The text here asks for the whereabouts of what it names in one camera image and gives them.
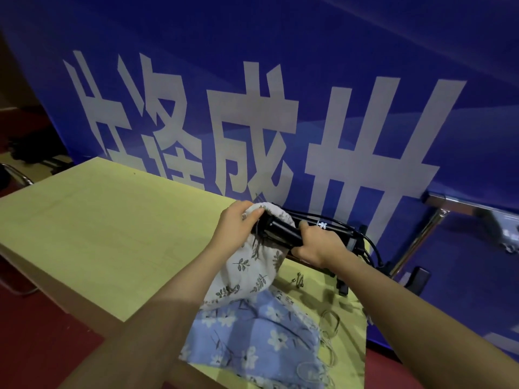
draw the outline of blue floral cloth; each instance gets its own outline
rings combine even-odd
[[[180,359],[226,368],[262,388],[322,388],[319,327],[274,287],[200,311]]]

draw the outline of wooden table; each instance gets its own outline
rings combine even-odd
[[[205,247],[231,202],[96,158],[0,199],[0,254],[107,337]],[[302,289],[290,282],[297,272]],[[338,361],[330,374],[339,387],[361,388],[366,319],[356,297],[338,296],[334,282],[286,260],[275,285],[316,321],[325,309],[339,314],[332,340]],[[178,388],[254,387],[229,371],[181,361],[170,377]]]

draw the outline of left hand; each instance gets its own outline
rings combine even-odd
[[[215,248],[218,253],[225,255],[225,259],[234,254],[245,243],[252,227],[265,211],[260,207],[250,213],[244,220],[242,218],[243,212],[251,206],[252,202],[236,201],[225,209],[220,215],[220,220],[208,247]]]

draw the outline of hand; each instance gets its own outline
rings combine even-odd
[[[236,201],[225,209],[220,215],[208,247],[217,249],[218,253],[225,255],[226,259],[234,254],[245,243],[252,227],[265,211],[260,207],[244,220],[242,215],[251,206],[252,202]]]
[[[311,227],[306,221],[299,223],[299,229],[303,246],[292,248],[292,255],[296,258],[318,268],[330,269],[334,261],[345,254],[351,254],[339,235],[333,231]]]

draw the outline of floral fabric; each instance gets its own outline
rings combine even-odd
[[[226,368],[262,388],[324,387],[319,327],[281,291],[200,311],[180,359]]]
[[[253,210],[264,207],[271,215],[294,226],[292,217],[273,203],[256,203],[243,214],[246,218]],[[226,306],[233,300],[249,297],[266,289],[287,255],[286,248],[263,243],[254,234],[235,252],[217,274],[204,298],[202,310]]]

